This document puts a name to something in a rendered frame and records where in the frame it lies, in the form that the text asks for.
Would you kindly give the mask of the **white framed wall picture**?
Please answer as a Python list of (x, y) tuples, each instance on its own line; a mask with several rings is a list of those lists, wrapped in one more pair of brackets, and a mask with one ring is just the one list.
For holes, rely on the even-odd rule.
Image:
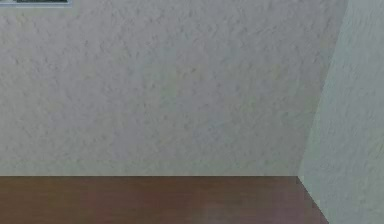
[(0, 8), (69, 7), (73, 0), (0, 0)]

